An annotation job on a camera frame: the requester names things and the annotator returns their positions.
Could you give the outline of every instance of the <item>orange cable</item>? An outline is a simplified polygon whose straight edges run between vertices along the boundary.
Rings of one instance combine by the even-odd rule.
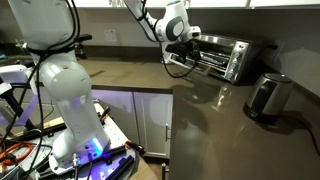
[[[14,144],[14,145],[10,146],[8,149],[6,149],[3,153],[0,154],[0,158],[5,158],[7,156],[7,154],[9,154],[12,151],[14,151],[18,148],[21,148],[21,147],[27,147],[28,151],[25,154],[23,154],[22,156],[16,158],[16,161],[13,161],[11,159],[6,159],[6,160],[2,161],[1,162],[2,174],[4,174],[6,172],[6,166],[15,165],[17,162],[24,160],[33,150],[33,145],[29,142],[19,142],[18,144]]]

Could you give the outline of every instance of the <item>cabinet handle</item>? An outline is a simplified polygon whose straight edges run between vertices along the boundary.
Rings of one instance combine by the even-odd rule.
[[[169,125],[166,124],[166,142],[168,141],[168,139],[171,139],[171,138],[168,138],[168,131],[169,130],[171,130],[171,129],[169,128]]]

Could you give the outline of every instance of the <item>wall outlet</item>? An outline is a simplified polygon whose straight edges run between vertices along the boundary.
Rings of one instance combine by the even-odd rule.
[[[104,36],[105,36],[107,42],[117,42],[118,41],[117,34],[114,29],[105,29]]]

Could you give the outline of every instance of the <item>toaster oven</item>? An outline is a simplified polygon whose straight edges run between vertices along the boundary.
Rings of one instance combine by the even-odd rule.
[[[231,84],[236,84],[250,71],[255,56],[262,48],[262,41],[209,34],[202,34],[195,41],[201,56],[195,71],[222,78]],[[191,68],[194,61],[188,57],[187,60],[184,67]]]

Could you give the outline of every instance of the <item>wall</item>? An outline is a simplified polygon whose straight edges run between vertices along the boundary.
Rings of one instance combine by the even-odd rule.
[[[86,45],[157,47],[149,42],[140,25],[126,9],[79,10],[82,33],[90,33],[93,40]],[[152,10],[162,17],[164,10]],[[190,24],[203,32],[239,34],[274,40],[279,49],[264,58],[266,64],[292,78],[320,96],[320,11],[299,9],[276,10],[188,10]],[[104,29],[114,29],[118,42],[107,43]],[[17,23],[6,1],[0,1],[0,36],[5,42],[22,39]]]

